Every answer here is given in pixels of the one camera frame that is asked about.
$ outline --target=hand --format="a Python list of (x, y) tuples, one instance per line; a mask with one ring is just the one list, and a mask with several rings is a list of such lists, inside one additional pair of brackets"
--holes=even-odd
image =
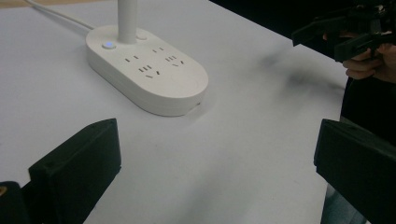
[(346, 75), (354, 79), (363, 79), (370, 76), (380, 80), (396, 84), (396, 46), (382, 44), (375, 53), (375, 59), (371, 59), (368, 49), (350, 60), (343, 62)]

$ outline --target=table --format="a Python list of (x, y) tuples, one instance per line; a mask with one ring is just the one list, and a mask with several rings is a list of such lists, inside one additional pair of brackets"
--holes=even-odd
[[(54, 6), (95, 26), (117, 2)], [(0, 9), (0, 181), (83, 127), (119, 124), (122, 169), (86, 223), (319, 223), (313, 164), (322, 119), (338, 119), (340, 63), (206, 0), (139, 1), (138, 26), (200, 63), (203, 102), (147, 113), (97, 75), (88, 30), (35, 9)]]

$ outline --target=electrical outlet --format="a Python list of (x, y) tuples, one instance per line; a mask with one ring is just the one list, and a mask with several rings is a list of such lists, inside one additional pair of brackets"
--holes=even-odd
[(181, 116), (201, 103), (208, 76), (194, 59), (159, 37), (136, 29), (135, 44), (118, 40), (118, 26), (90, 31), (86, 42), (93, 70), (142, 109)]

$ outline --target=power strip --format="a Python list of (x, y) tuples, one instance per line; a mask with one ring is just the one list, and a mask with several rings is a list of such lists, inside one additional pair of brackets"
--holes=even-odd
[(91, 30), (88, 62), (132, 102), (156, 115), (187, 114), (201, 103), (208, 85), (205, 69), (159, 37), (136, 28), (134, 44), (119, 39), (117, 25)]

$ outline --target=power cord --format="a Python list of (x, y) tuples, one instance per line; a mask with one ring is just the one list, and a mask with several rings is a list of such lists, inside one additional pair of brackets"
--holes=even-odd
[(59, 11), (54, 10), (54, 9), (51, 9), (49, 7), (45, 7), (45, 6), (41, 5), (41, 4), (38, 4), (37, 2), (35, 2), (33, 0), (24, 0), (24, 1), (29, 3), (30, 5), (32, 5), (33, 7), (37, 8), (37, 9), (40, 9), (40, 10), (43, 10), (43, 11), (48, 11), (48, 12), (50, 12), (52, 14), (58, 15), (60, 17), (63, 17), (65, 19), (68, 19), (68, 20), (73, 21), (75, 23), (78, 23), (78, 24), (80, 24), (80, 25), (82, 25), (82, 26), (84, 26), (84, 27), (86, 27), (86, 28), (88, 28), (90, 30), (94, 29), (93, 26), (89, 25), (88, 23), (86, 23), (84, 21), (81, 21), (81, 20), (79, 20), (77, 18), (73, 18), (73, 17), (71, 17), (69, 15), (66, 15), (66, 14), (64, 14), (62, 12), (59, 12)]

